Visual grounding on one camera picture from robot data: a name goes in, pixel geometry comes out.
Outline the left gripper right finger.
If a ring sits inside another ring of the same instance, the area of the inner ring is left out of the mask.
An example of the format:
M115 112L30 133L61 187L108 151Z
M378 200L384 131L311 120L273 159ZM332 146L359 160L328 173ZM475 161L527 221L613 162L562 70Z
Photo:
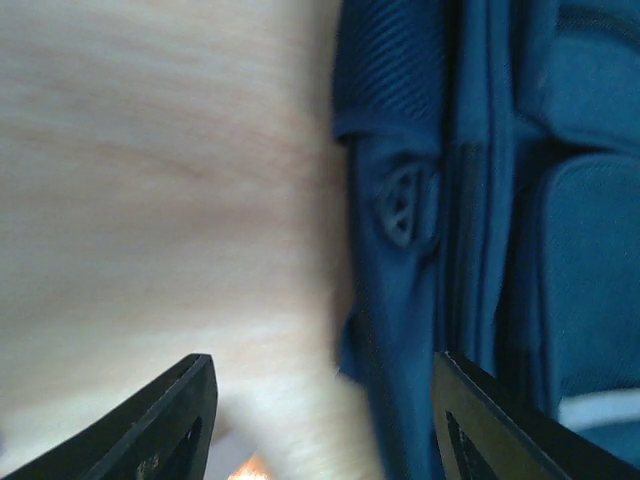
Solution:
M637 468L521 403L461 355L435 355L432 394L447 479L639 477Z

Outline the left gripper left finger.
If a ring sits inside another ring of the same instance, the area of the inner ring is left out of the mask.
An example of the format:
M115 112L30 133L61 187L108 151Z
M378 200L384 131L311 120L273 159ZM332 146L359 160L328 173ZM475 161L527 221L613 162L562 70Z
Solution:
M7 477L202 479L218 387L209 354L189 354L104 417Z

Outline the navy blue backpack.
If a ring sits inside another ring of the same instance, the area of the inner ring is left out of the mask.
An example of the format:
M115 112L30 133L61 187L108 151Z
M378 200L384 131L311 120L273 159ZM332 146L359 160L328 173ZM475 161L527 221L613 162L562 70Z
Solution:
M444 475L440 351L637 465L638 3L346 1L332 103L386 475Z

